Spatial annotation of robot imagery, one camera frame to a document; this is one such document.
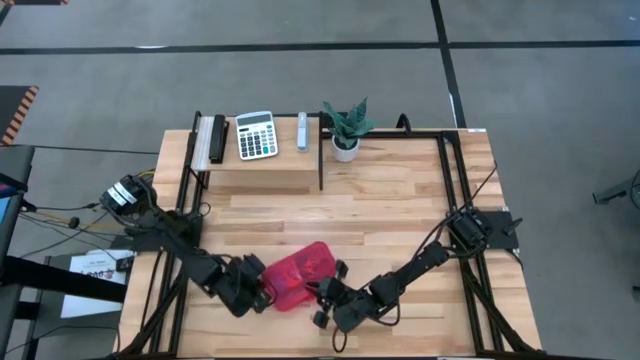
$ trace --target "white paper sheet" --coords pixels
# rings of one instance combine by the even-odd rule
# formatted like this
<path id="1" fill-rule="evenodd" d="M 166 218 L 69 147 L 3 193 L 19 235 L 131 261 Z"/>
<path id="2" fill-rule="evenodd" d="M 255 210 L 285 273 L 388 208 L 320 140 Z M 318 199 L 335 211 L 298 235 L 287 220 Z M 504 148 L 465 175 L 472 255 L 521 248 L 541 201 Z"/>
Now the white paper sheet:
<path id="1" fill-rule="evenodd" d="M 107 250 L 116 259 L 132 256 L 134 253 L 129 250 Z M 81 274 L 88 274 L 99 279 L 124 284 L 126 274 L 116 272 L 116 262 L 102 250 L 92 250 L 87 255 L 74 256 L 71 258 L 69 271 Z M 72 318 L 106 312 L 120 311 L 122 304 L 112 301 L 95 300 L 74 295 L 65 295 L 62 304 L 61 318 Z"/>

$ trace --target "wooden shelf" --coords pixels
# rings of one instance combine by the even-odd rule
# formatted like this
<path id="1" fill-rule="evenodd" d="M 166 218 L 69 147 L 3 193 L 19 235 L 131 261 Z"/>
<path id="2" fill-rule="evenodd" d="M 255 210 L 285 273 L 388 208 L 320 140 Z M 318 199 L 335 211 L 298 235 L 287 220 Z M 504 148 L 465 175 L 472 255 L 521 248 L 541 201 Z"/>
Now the wooden shelf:
<path id="1" fill-rule="evenodd" d="M 318 118 L 309 118 L 310 147 L 308 152 L 298 152 L 298 119 L 276 117 L 273 119 L 278 138 L 278 155 L 260 160 L 244 161 L 238 152 L 236 120 L 228 117 L 229 135 L 222 164 L 209 164 L 209 171 L 313 171 L 318 172 Z"/>

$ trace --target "wooden tabletop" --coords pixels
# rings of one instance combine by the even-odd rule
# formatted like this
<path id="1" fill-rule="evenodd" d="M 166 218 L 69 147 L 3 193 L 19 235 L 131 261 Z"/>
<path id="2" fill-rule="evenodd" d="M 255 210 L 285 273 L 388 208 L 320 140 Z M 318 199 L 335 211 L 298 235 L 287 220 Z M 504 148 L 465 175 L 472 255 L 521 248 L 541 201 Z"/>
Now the wooden tabletop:
<path id="1" fill-rule="evenodd" d="M 174 135 L 168 131 L 165 138 Z M 494 166 L 491 147 L 485 132 L 460 130 L 460 138 L 473 192 Z M 166 159 L 171 154 L 184 154 L 185 149 L 186 138 L 184 143 L 163 143 L 160 151 L 154 188 L 159 204 L 167 209 L 175 205 L 181 164 Z M 306 194 L 242 195 L 228 188 L 210 187 L 202 197 L 212 211 L 205 218 L 201 247 L 216 253 L 255 253 L 269 265 L 309 243 L 323 241 L 336 258 L 347 262 L 350 271 L 346 283 L 356 288 L 405 264 L 447 210 L 436 142 L 365 139 L 357 159 L 346 164 L 333 159 L 328 140 L 324 149 L 322 192 L 310 187 Z M 448 155 L 455 169 L 451 148 Z M 460 194 L 455 170 L 452 174 L 456 193 Z M 474 203 L 484 209 L 505 206 L 497 172 Z M 140 328 L 155 256 L 142 254 L 136 258 L 122 311 L 123 344 L 130 342 Z M 526 342 L 539 347 L 520 266 L 504 251 L 487 250 L 485 256 L 496 305 Z M 157 276 L 150 309 L 156 303 L 160 278 Z M 401 304 L 402 318 L 397 326 L 365 321 L 349 334 L 341 355 L 474 353 L 456 261 L 412 283 Z M 485 347 L 491 348 L 485 312 L 479 303 L 478 309 Z M 315 327 L 311 319 L 316 310 L 315 303 L 308 303 L 285 313 L 269 308 L 261 315 L 249 312 L 238 319 L 218 299 L 209 299 L 190 284 L 178 356 L 335 356 L 331 347 L 333 322 L 327 330 Z M 393 320 L 394 311 L 387 317 L 387 321 Z M 163 331 L 164 349 L 173 316 L 168 319 Z"/>

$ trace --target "black stand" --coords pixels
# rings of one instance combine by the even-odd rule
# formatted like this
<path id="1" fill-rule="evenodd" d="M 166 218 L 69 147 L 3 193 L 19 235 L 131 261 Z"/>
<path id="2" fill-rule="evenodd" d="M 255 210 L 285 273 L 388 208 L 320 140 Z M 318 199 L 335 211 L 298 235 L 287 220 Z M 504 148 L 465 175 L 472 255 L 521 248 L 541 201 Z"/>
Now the black stand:
<path id="1" fill-rule="evenodd" d="M 595 201 L 598 205 L 607 205 L 610 200 L 624 197 L 627 195 L 635 196 L 636 198 L 640 197 L 640 184 L 636 184 L 634 189 L 631 189 L 631 184 L 633 183 L 633 178 L 625 180 L 621 183 L 618 183 L 606 190 L 594 192 L 593 201 Z"/>
<path id="2" fill-rule="evenodd" d="M 115 302 L 123 302 L 127 293 L 126 285 L 57 269 L 13 256 L 5 257 L 2 273 L 0 274 L 0 282 L 2 282 L 3 286 L 17 284 L 41 290 L 58 291 L 69 295 Z M 26 314 L 29 309 L 33 310 L 27 305 L 19 306 L 18 315 Z"/>

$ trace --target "calculator display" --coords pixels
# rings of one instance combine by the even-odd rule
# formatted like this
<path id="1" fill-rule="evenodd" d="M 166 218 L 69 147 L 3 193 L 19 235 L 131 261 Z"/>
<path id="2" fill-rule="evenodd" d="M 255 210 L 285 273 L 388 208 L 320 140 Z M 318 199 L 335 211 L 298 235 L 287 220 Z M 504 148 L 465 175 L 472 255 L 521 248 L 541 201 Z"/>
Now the calculator display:
<path id="1" fill-rule="evenodd" d="M 271 121 L 271 116 L 259 115 L 259 116 L 253 116 L 253 117 L 248 117 L 243 119 L 237 119 L 237 121 L 238 121 L 238 126 L 246 126 L 251 124 L 258 124 L 265 121 Z"/>

